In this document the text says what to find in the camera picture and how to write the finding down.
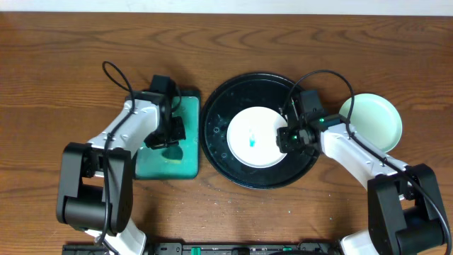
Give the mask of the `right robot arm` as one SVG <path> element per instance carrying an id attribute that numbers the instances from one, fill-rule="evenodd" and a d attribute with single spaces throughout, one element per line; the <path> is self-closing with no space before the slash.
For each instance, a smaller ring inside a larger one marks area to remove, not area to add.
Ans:
<path id="1" fill-rule="evenodd" d="M 434 171 L 390 157 L 341 115 L 277 129 L 281 152 L 312 148 L 335 160 L 367 191 L 368 227 L 343 237 L 344 254 L 418 254 L 446 246 L 452 233 Z"/>

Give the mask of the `pale green plate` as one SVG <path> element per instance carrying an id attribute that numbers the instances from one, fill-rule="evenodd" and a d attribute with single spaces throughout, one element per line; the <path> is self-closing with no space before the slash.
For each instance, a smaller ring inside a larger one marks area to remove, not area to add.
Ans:
<path id="1" fill-rule="evenodd" d="M 403 132 L 401 116 L 395 106 L 373 93 L 354 96 L 351 124 L 361 136 L 383 152 L 390 152 Z"/>

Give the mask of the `green yellow sponge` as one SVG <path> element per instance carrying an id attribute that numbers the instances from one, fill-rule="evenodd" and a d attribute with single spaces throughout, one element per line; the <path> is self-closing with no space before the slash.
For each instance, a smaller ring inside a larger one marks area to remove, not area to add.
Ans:
<path id="1" fill-rule="evenodd" d="M 166 163 L 180 164 L 183 160 L 183 150 L 179 145 L 172 145 L 165 148 L 161 156 Z"/>

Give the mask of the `white plate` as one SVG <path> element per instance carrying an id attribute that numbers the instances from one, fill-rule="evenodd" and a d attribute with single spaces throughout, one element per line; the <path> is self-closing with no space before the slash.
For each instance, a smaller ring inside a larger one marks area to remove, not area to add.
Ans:
<path id="1" fill-rule="evenodd" d="M 277 129 L 285 127 L 287 121 L 276 111 L 261 106 L 250 107 L 232 118 L 226 142 L 233 156 L 242 164 L 268 168 L 286 157 L 277 145 Z"/>

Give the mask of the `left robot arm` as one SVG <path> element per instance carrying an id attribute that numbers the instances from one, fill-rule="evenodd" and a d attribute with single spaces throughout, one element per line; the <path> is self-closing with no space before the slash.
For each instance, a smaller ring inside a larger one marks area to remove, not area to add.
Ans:
<path id="1" fill-rule="evenodd" d="M 134 156 L 184 139 L 172 116 L 171 92 L 133 91 L 119 115 L 86 143 L 70 142 L 62 153 L 57 220 L 94 237 L 114 254 L 143 254 L 147 237 L 132 221 Z"/>

